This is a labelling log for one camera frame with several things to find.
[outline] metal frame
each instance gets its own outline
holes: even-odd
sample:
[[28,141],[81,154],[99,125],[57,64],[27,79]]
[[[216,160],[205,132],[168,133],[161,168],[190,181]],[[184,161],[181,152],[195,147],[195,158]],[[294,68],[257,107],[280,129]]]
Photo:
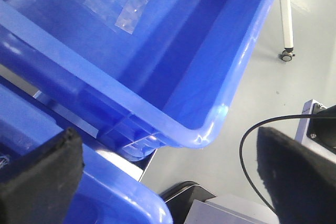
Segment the metal frame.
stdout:
[[[316,100],[310,100],[306,102],[303,106],[302,114],[312,114],[315,104],[319,104],[321,107],[325,108],[321,103]],[[299,126],[296,132],[295,140],[307,147],[308,149],[314,151],[315,153],[325,157],[331,162],[336,163],[336,155],[318,144],[314,140],[307,137],[307,131],[309,127],[310,119],[300,119]]]
[[186,223],[186,217],[194,200],[204,202],[216,197],[216,195],[193,181],[185,181],[175,185],[160,196],[167,204],[174,224]]

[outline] black plastic part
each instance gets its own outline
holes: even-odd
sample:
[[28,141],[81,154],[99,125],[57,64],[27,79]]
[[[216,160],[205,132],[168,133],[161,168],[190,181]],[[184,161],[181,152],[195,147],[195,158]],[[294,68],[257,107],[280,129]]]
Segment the black plastic part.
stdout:
[[183,224],[195,199],[206,201],[216,197],[198,183],[186,181],[170,188],[161,195],[174,220],[174,224]]
[[[314,104],[314,114],[336,115],[336,105],[328,109],[319,108]],[[307,136],[336,153],[336,119],[311,119],[307,130]]]
[[293,52],[294,51],[294,47],[285,47],[285,51],[286,52]]
[[61,224],[83,172],[73,129],[0,169],[1,224]]

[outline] metal stand leg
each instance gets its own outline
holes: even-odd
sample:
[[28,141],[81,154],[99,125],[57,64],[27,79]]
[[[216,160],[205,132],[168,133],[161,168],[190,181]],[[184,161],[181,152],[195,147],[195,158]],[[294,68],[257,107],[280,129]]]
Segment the metal stand leg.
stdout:
[[290,7],[290,0],[280,0],[281,19],[282,19],[282,32],[283,43],[285,50],[280,55],[283,61],[291,61],[293,54],[293,25],[292,25],[292,11]]

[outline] clear tape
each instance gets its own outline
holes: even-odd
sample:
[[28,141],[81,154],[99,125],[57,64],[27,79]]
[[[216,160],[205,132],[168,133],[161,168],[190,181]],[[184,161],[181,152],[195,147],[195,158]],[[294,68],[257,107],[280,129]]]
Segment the clear tape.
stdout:
[[96,13],[109,27],[114,25],[119,13],[115,12],[113,6],[118,4],[124,6],[127,0],[85,0],[84,5]]
[[127,0],[115,25],[133,34],[149,0]]

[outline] blue plastic crate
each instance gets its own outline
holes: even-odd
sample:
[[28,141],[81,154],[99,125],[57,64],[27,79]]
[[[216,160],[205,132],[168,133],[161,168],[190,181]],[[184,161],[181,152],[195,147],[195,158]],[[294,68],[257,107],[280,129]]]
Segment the blue plastic crate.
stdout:
[[129,160],[202,148],[273,1],[0,0],[0,62]]
[[[1,77],[0,99],[0,153],[9,162],[63,130],[41,110],[42,104]],[[172,224],[163,200],[100,156],[98,150],[83,145],[84,173],[64,224]]]

